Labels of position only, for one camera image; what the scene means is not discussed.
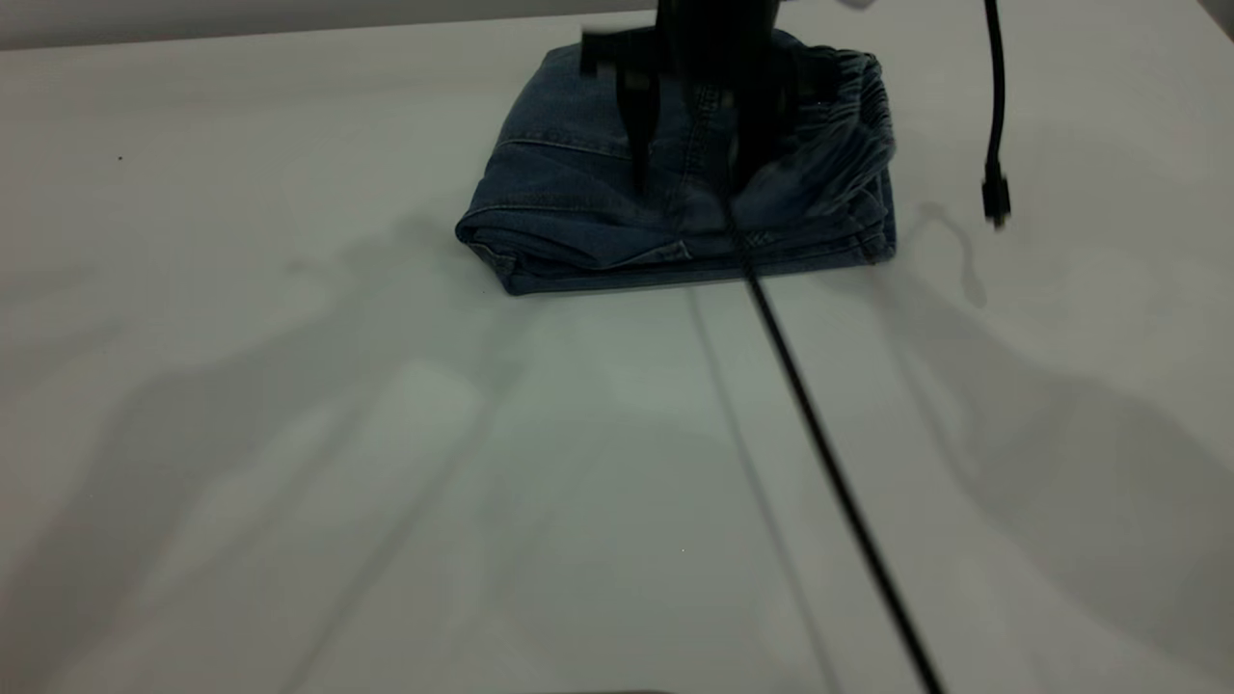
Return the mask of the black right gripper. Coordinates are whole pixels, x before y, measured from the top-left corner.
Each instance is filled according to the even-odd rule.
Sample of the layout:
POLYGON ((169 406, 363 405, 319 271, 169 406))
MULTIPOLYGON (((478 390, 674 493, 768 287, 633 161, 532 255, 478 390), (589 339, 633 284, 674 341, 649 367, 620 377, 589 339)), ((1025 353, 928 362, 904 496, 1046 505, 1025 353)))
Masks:
POLYGON ((631 149, 631 184, 645 191, 652 141, 661 109, 658 75, 754 78, 735 90, 733 191, 772 161, 777 141, 796 119, 798 80, 792 48, 777 40, 780 1, 659 1, 654 23, 585 30, 580 70, 626 70, 617 77, 617 106, 631 149))

